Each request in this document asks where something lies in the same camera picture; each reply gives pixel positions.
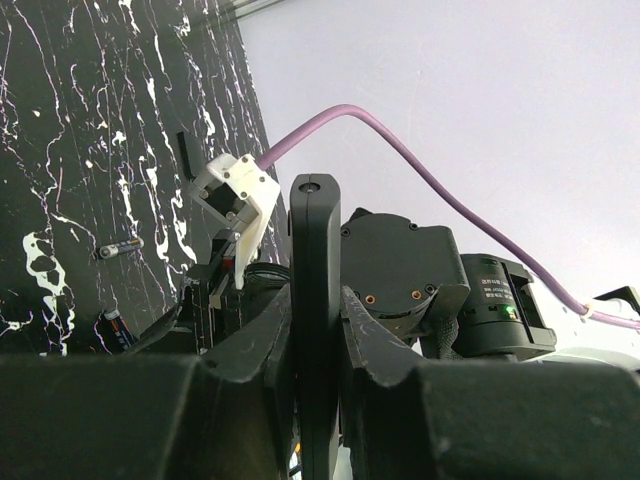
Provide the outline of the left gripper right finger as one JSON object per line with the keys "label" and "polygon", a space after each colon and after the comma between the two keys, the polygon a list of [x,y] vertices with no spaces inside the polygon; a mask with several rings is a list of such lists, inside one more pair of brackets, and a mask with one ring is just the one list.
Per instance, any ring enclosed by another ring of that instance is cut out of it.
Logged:
{"label": "left gripper right finger", "polygon": [[428,360],[341,293],[358,479],[635,479],[639,378],[591,363]]}

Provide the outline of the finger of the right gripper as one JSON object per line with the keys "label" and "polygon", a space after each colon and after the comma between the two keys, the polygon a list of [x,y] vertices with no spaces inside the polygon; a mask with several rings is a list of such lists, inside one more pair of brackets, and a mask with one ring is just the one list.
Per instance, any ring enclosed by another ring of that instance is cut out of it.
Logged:
{"label": "finger of the right gripper", "polygon": [[139,340],[123,352],[123,355],[134,355],[164,338],[178,323],[182,306],[176,304],[161,318],[145,330]]}

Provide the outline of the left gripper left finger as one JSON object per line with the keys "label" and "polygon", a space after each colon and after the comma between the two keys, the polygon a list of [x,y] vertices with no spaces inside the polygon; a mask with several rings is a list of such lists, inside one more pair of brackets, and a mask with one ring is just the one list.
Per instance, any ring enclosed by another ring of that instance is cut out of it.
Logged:
{"label": "left gripper left finger", "polygon": [[2,477],[286,478],[290,323],[283,288],[202,356],[3,356]]}

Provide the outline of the black remote control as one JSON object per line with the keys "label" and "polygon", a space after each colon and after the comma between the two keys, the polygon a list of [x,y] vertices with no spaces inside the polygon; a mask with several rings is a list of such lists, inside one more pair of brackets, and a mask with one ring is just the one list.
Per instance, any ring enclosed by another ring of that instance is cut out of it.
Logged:
{"label": "black remote control", "polygon": [[301,474],[331,479],[337,450],[341,192],[328,174],[300,174],[290,192],[292,332]]}

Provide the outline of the black remote battery cover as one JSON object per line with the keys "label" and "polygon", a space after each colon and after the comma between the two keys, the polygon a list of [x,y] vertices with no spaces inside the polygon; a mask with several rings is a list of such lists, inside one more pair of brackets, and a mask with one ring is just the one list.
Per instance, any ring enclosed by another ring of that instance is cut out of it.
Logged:
{"label": "black remote battery cover", "polygon": [[201,142],[189,132],[178,132],[176,137],[184,175],[192,181],[206,165],[203,147]]}

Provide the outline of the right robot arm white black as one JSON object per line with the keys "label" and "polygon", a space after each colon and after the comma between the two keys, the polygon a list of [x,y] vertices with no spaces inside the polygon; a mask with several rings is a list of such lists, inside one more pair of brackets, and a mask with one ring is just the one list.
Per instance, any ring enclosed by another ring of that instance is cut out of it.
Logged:
{"label": "right robot arm white black", "polygon": [[[382,327],[426,358],[639,366],[637,331],[573,313],[518,263],[460,253],[446,227],[360,208],[340,235],[342,283]],[[186,272],[177,304],[139,337],[127,336],[125,346],[203,354],[255,319],[291,271],[253,262],[237,288],[235,246],[232,232],[218,232],[209,261]]]}

